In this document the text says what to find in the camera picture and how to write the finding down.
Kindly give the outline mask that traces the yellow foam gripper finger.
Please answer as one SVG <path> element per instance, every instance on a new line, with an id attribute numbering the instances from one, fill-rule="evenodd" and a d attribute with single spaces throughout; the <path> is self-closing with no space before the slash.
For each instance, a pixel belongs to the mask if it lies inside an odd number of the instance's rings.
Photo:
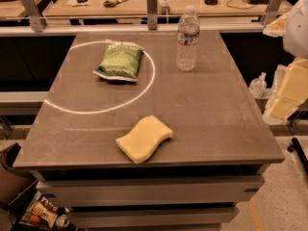
<path id="1" fill-rule="evenodd" d="M 268 24 L 264 30 L 263 34 L 269 37 L 278 38 L 283 37 L 285 34 L 285 24 L 290 13 L 284 13 L 280 15 L 277 19 Z"/>
<path id="2" fill-rule="evenodd" d="M 296 58 L 288 66 L 280 64 L 274 74 L 263 121 L 268 125 L 285 124 L 307 98 L 308 60 Z"/>

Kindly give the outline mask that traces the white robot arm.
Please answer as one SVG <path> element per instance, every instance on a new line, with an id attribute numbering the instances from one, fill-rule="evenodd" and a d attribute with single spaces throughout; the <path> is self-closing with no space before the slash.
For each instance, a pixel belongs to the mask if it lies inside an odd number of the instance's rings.
<path id="1" fill-rule="evenodd" d="M 298 0 L 263 33 L 282 37 L 284 50 L 295 56 L 288 66 L 277 67 L 263 113 L 266 124 L 285 124 L 308 98 L 308 0 Z"/>

